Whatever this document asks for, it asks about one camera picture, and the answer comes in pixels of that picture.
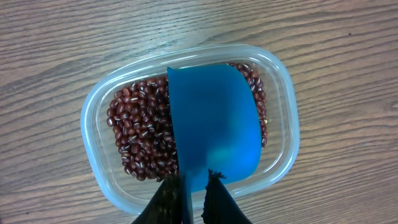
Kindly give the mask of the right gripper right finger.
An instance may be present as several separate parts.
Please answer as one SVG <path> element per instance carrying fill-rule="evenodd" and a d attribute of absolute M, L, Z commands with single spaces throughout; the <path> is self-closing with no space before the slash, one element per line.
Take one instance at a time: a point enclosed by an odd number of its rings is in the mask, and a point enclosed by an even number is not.
<path fill-rule="evenodd" d="M 203 213 L 204 224 L 252 224 L 240 210 L 232 196 L 221 182 L 225 176 L 213 170 L 208 170 L 208 184 Z"/>

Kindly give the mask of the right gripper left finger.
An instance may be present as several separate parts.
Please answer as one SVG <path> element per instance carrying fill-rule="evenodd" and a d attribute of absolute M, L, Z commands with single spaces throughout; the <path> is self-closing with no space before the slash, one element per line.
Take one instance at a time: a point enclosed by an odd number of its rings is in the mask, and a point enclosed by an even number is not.
<path fill-rule="evenodd" d="M 181 183 L 179 175 L 166 177 L 132 224 L 182 224 Z"/>

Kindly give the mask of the blue plastic measuring scoop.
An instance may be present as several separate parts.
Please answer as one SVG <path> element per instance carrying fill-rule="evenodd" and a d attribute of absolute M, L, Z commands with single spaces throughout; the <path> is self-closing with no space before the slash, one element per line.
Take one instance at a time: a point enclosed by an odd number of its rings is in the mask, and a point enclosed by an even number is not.
<path fill-rule="evenodd" d="M 261 127 L 251 89 L 230 65 L 167 69 L 172 127 L 183 179 L 183 223 L 192 223 L 191 193 L 208 170 L 226 184 L 249 177 L 261 156 Z"/>

